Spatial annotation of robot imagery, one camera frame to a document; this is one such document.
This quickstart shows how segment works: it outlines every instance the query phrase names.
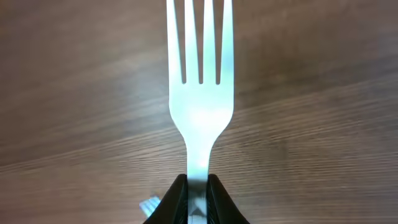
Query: wooden table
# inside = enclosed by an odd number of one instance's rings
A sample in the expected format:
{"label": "wooden table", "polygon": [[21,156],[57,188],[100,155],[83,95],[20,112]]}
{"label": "wooden table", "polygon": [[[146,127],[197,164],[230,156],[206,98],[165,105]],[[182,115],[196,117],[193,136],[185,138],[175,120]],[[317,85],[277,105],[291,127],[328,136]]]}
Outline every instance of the wooden table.
{"label": "wooden table", "polygon": [[[397,7],[234,1],[210,171],[251,223],[398,222]],[[0,1],[0,222],[142,223],[185,172],[168,92],[166,0]]]}

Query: brown table surface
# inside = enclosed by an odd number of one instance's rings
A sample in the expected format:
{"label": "brown table surface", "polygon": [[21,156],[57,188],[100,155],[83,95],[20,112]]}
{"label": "brown table surface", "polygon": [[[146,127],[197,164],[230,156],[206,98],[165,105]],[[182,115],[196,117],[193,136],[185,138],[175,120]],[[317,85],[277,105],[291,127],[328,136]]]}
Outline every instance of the brown table surface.
{"label": "brown table surface", "polygon": [[[397,7],[234,1],[210,172],[251,223],[398,222]],[[142,223],[185,172],[167,71],[166,0],[0,1],[0,222]]]}

